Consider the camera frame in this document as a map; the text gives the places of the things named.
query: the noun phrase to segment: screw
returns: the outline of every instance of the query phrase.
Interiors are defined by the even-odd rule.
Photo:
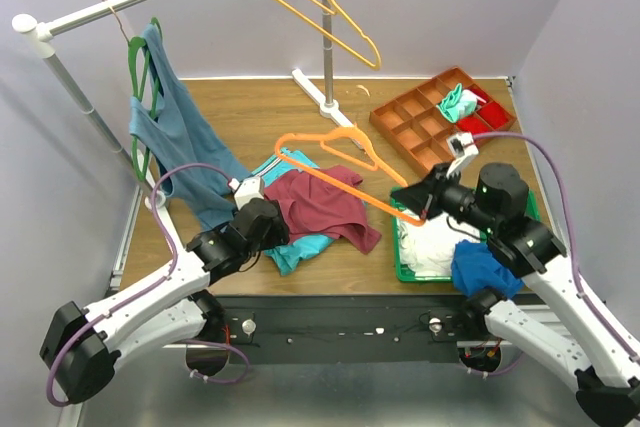
[[[242,331],[251,335],[256,331],[256,323],[252,319],[247,319],[242,323]]]
[[[437,317],[429,320],[429,330],[434,334],[442,331],[442,322]]]

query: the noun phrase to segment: fabric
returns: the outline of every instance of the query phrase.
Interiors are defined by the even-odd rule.
[[[494,287],[511,299],[524,282],[489,252],[487,244],[463,241],[456,245],[452,266],[453,285],[467,297],[485,287]]]
[[[131,97],[129,133],[149,147],[164,174],[179,165],[206,162],[242,180],[249,172],[233,156],[202,117],[187,88],[169,64],[158,28],[148,25],[142,33],[151,54],[151,83],[158,78],[160,92],[154,121],[145,107]],[[220,174],[206,169],[178,172],[162,185],[167,197],[183,199],[205,230],[231,220],[235,205],[221,196],[230,193]]]
[[[362,177],[342,165],[321,172],[352,187],[362,182]],[[345,237],[368,254],[380,240],[380,232],[367,222],[360,199],[306,172],[290,170],[267,187],[265,195],[279,202],[291,241],[322,233],[333,239]]]
[[[438,104],[438,110],[442,116],[452,124],[460,119],[468,117],[476,110],[478,98],[469,90],[462,90],[462,84],[458,84]]]
[[[299,150],[291,152],[288,149],[282,149],[282,152],[303,164],[318,167]],[[282,174],[294,169],[298,170],[288,162],[272,155],[264,164],[253,171],[253,175],[262,177],[265,186],[269,186]],[[333,239],[326,235],[310,234],[297,239],[289,245],[280,245],[275,249],[265,250],[264,254],[275,261],[282,275],[288,275],[296,269],[301,260],[315,257],[326,249],[331,242],[333,242]]]
[[[405,210],[405,214],[418,216]],[[458,224],[449,219],[451,225],[477,237],[477,229],[468,224]],[[403,220],[398,221],[398,247],[400,262],[421,277],[451,276],[451,262],[456,244],[470,239],[469,235],[451,230],[447,225],[447,214],[442,214],[416,227]]]

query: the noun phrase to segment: pile of laundry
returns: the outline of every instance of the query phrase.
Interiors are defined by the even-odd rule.
[[[451,277],[467,297],[493,287],[512,298],[524,286],[481,242],[478,229],[444,213],[416,227],[398,221],[400,262],[420,277]]]
[[[306,155],[282,149],[288,157],[317,168]],[[331,177],[356,187],[362,177],[337,165],[320,169]],[[253,171],[265,182],[265,196],[277,200],[289,227],[289,245],[281,245],[264,253],[273,258],[282,275],[290,274],[301,260],[310,259],[339,237],[349,240],[360,252],[373,250],[381,234],[367,222],[364,203],[288,162],[272,155]]]
[[[417,219],[409,211],[405,214]],[[409,222],[398,220],[398,247],[400,262],[420,277],[451,277],[451,263],[456,245],[463,240],[476,240],[478,229],[468,224],[458,224],[449,218],[452,228],[447,225],[447,214],[441,214],[416,227]]]

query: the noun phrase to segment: white cloth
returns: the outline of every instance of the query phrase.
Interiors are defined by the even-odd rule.
[[[409,211],[405,211],[405,214],[418,218]],[[451,262],[456,244],[463,240],[478,242],[473,238],[480,235],[478,229],[468,224],[459,224],[450,218],[452,227],[468,232],[473,237],[451,230],[447,225],[447,216],[448,214],[441,214],[420,227],[403,220],[398,221],[400,262],[406,264],[416,275],[451,276]]]

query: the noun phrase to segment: vertical pole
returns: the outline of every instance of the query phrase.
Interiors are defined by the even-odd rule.
[[[71,76],[67,68],[60,61],[58,56],[54,53],[53,55],[43,59],[47,66],[51,69],[57,79],[60,81],[64,88],[67,90],[69,95],[73,98],[73,100],[78,104],[80,110],[83,114],[87,116],[87,119],[93,124],[95,129],[102,134],[105,140],[109,143],[111,150],[116,154],[118,159],[124,164],[129,172],[134,174],[133,172],[133,164],[131,162],[131,156],[122,147],[120,141],[113,134],[109,126],[105,123],[102,116],[96,111],[96,109],[91,105],[89,99],[84,94],[80,86],[76,83],[74,78]],[[144,182],[138,181],[144,195],[149,197],[151,195],[152,186],[147,179]]]
[[[322,0],[322,4],[327,7],[329,5],[328,0]],[[331,32],[331,14],[322,11],[322,28],[329,33]],[[326,36],[322,36],[322,47],[324,52],[324,96],[325,105],[333,105],[333,42]]]

